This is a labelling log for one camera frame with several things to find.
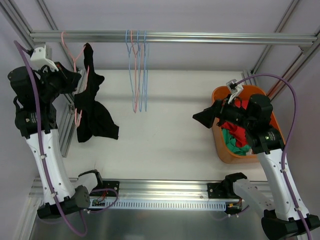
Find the red tank top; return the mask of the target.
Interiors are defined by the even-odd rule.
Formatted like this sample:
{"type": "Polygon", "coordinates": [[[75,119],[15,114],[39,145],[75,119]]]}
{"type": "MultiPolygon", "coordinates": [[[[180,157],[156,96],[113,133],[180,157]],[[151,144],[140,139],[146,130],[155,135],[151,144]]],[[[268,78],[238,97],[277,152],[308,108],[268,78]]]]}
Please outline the red tank top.
{"type": "MultiPolygon", "coordinates": [[[[239,100],[236,99],[234,104],[240,108],[246,109],[248,106],[248,100],[239,100]]],[[[236,126],[233,123],[225,122],[222,126],[222,129],[227,129],[229,133],[235,138],[235,145],[239,148],[245,147],[248,142],[245,137],[245,130],[242,127],[236,126]]]]}

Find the green tank top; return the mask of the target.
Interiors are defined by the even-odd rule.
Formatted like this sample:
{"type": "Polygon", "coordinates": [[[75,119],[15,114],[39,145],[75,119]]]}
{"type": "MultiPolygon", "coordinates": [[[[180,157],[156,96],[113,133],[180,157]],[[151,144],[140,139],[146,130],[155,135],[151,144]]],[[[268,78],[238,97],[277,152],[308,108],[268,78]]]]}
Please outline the green tank top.
{"type": "Polygon", "coordinates": [[[249,156],[253,154],[252,149],[249,145],[238,147],[237,140],[230,134],[228,129],[222,128],[221,131],[227,149],[230,150],[233,154],[238,156],[249,156]]]}

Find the black tank top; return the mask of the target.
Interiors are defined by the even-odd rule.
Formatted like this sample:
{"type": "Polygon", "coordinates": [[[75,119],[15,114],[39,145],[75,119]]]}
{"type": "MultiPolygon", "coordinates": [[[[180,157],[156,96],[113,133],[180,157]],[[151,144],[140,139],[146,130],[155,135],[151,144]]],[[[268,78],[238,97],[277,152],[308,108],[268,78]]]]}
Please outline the black tank top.
{"type": "Polygon", "coordinates": [[[93,136],[117,140],[119,126],[114,123],[107,108],[96,100],[105,77],[95,72],[94,51],[89,43],[84,45],[83,56],[87,73],[86,88],[74,96],[76,111],[81,114],[80,124],[76,129],[77,141],[85,143],[93,136]]]}

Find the light blue wire hanger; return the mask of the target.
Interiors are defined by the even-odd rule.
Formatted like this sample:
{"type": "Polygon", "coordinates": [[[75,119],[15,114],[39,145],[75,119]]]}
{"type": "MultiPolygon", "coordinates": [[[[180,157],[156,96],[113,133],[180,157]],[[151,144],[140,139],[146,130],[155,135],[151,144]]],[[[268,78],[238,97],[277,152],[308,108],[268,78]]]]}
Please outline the light blue wire hanger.
{"type": "Polygon", "coordinates": [[[142,83],[142,102],[144,111],[148,109],[148,55],[147,32],[143,34],[143,83],[142,83]]]}

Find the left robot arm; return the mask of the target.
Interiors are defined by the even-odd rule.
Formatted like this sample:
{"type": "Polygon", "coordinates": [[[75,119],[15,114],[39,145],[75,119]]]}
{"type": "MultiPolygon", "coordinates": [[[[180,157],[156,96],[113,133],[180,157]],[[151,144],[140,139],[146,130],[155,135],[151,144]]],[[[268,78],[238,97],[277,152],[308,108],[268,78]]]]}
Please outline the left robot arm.
{"type": "Polygon", "coordinates": [[[55,65],[55,70],[48,65],[39,70],[21,66],[7,76],[16,94],[14,123],[33,153],[42,183],[43,205],[37,210],[42,220],[87,209],[90,194],[98,196],[104,190],[96,169],[81,173],[75,183],[67,176],[53,101],[72,93],[81,74],[67,70],[60,62],[55,65]]]}

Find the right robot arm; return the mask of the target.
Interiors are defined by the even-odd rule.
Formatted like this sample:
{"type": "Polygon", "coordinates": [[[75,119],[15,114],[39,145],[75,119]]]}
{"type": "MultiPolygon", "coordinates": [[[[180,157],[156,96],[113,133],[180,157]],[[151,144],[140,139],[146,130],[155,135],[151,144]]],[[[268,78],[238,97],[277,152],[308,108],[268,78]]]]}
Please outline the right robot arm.
{"type": "Polygon", "coordinates": [[[281,133],[271,125],[273,106],[263,94],[253,94],[246,108],[236,106],[231,96],[215,100],[213,105],[194,114],[194,120],[210,129],[232,123],[245,130],[245,138],[257,156],[267,178],[273,200],[269,200],[241,172],[227,175],[217,190],[228,198],[239,197],[260,217],[264,234],[270,240],[307,235],[320,226],[318,216],[310,214],[295,186],[281,133]]]}

